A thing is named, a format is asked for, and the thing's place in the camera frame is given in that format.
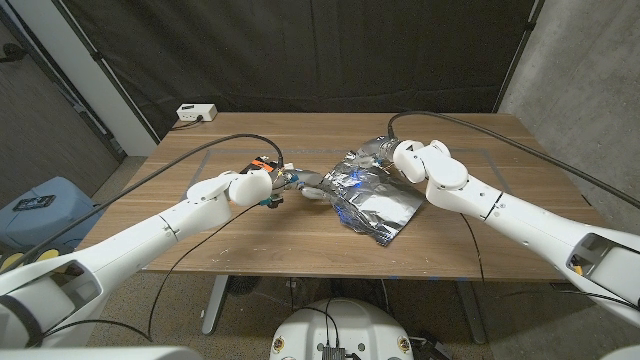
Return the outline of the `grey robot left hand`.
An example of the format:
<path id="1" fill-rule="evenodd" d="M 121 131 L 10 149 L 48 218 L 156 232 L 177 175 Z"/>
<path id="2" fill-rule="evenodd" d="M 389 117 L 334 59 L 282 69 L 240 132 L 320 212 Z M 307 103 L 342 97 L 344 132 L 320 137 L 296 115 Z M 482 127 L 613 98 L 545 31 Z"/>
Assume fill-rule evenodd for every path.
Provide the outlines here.
<path id="1" fill-rule="evenodd" d="M 305 198 L 311 200 L 329 198 L 322 185 L 324 176 L 317 172 L 293 168 L 274 170 L 271 175 L 273 199 L 280 198 L 288 190 L 299 191 Z"/>

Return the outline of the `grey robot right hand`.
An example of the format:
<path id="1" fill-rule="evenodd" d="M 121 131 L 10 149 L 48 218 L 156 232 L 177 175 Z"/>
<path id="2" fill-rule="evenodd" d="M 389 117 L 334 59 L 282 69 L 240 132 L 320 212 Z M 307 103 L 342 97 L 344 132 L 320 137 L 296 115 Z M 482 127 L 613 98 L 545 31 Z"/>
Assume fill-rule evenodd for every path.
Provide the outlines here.
<path id="1" fill-rule="evenodd" d="M 399 143 L 396 138 L 378 138 L 373 145 L 372 157 L 381 167 L 392 165 L 394 152 Z"/>

